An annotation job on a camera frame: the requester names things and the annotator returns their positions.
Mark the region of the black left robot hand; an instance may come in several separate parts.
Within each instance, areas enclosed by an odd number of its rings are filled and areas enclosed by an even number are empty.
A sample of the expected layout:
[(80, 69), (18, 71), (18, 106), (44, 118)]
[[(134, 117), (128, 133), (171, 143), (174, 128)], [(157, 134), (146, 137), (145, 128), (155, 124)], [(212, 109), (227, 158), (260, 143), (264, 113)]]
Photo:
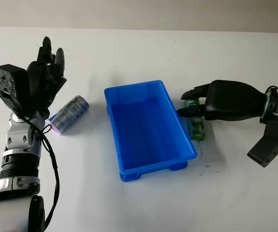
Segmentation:
[(31, 62), (27, 68), (30, 94), (35, 110), (44, 119), (49, 118), (49, 106), (67, 81), (64, 77), (64, 70), (65, 58), (63, 49), (59, 48), (56, 54), (52, 54), (50, 38), (44, 37), (42, 46), (38, 51), (37, 60)]

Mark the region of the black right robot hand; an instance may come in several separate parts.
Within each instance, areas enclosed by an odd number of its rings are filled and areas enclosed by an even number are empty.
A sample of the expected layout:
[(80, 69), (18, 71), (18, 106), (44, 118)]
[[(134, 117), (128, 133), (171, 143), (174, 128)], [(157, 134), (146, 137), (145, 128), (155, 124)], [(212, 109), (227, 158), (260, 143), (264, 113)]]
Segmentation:
[(205, 98), (205, 103), (177, 110), (181, 117), (203, 117), (205, 120), (241, 121), (260, 117), (266, 95), (237, 81), (215, 80), (183, 93), (182, 100)]

